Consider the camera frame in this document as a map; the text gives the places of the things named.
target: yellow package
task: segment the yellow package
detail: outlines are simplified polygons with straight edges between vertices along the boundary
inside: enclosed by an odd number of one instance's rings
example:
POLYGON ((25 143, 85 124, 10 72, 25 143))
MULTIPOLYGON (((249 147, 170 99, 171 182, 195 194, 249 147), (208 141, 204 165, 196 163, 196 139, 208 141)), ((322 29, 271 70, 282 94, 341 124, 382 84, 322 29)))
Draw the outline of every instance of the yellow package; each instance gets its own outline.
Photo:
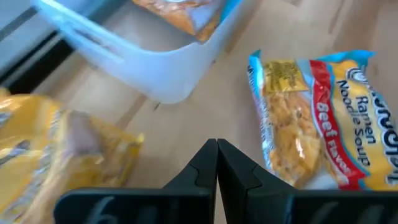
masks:
POLYGON ((364 75, 372 52, 249 58, 268 171, 300 189, 398 190, 398 135, 364 75))
POLYGON ((0 93, 0 223, 53 223, 58 198, 119 187, 142 137, 43 96, 0 93))

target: plastic wrapper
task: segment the plastic wrapper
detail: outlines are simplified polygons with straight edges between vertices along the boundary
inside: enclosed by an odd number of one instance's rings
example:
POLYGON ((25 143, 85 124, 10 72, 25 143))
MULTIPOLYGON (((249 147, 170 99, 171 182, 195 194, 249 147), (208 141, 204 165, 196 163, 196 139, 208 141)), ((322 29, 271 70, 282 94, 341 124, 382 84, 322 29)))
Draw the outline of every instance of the plastic wrapper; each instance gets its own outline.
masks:
POLYGON ((299 189, 398 190, 398 135, 365 76, 372 52, 262 63, 248 78, 268 171, 299 189))
POLYGON ((2 91, 0 223, 53 223, 65 192, 122 186, 142 140, 49 98, 2 91))
POLYGON ((210 38, 220 23, 220 12, 225 0, 133 0, 133 2, 204 42, 210 38))

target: wooden surface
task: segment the wooden surface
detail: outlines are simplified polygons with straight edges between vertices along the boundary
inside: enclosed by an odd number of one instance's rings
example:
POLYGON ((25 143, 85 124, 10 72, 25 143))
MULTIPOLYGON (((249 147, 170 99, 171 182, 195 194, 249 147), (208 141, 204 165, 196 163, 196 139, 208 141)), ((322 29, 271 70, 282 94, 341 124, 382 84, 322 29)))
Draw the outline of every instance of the wooden surface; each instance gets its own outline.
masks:
MULTIPOLYGON (((144 133, 133 187, 162 187, 208 138, 225 138, 264 166, 256 109, 246 80, 248 55, 263 59, 312 58, 351 49, 377 50, 370 79, 398 111, 398 1, 263 0, 238 29, 208 74, 182 103, 160 105, 72 55, 40 86, 67 106, 144 133)), ((224 223, 220 197, 216 223, 224 223)))

